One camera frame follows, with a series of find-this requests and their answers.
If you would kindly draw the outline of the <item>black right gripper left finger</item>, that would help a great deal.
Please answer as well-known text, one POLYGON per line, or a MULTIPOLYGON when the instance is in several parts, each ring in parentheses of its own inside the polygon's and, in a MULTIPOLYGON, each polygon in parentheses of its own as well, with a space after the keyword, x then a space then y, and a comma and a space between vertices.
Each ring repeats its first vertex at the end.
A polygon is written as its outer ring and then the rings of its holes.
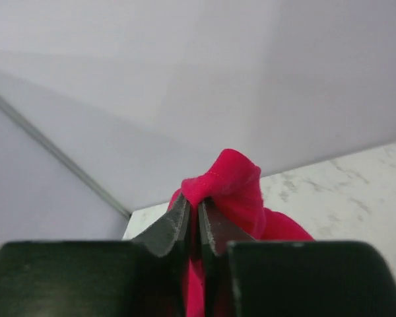
POLYGON ((190 203, 180 194, 163 216, 131 241, 156 257, 182 254, 190 245, 190 214, 190 203))

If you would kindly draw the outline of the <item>red t shirt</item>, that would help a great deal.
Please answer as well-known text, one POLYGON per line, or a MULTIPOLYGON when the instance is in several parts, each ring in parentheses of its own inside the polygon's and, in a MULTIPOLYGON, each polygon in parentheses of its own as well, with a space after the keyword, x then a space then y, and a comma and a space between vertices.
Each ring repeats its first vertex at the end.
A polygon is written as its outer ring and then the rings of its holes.
MULTIPOLYGON (((196 178, 185 179, 181 188, 173 194, 183 194, 193 209, 193 226, 197 227, 198 205, 224 216, 233 225, 258 240, 311 241, 312 237, 295 221, 282 213, 263 206, 259 179, 260 167, 233 149, 221 152, 209 170, 196 178)), ((204 260, 191 260, 187 272, 187 316, 203 316, 206 296, 216 293, 222 303, 218 306, 221 316, 228 314, 230 299, 230 270, 224 259, 214 265, 212 275, 205 270, 204 260)))

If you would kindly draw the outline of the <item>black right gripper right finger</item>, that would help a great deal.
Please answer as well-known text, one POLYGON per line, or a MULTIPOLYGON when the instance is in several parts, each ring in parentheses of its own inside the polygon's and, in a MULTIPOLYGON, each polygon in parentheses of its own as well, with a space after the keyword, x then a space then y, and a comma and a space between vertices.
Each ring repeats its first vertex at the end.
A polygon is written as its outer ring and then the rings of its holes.
POLYGON ((248 241, 251 236, 224 216, 211 198, 199 204, 199 236, 203 256, 221 256, 230 241, 248 241))

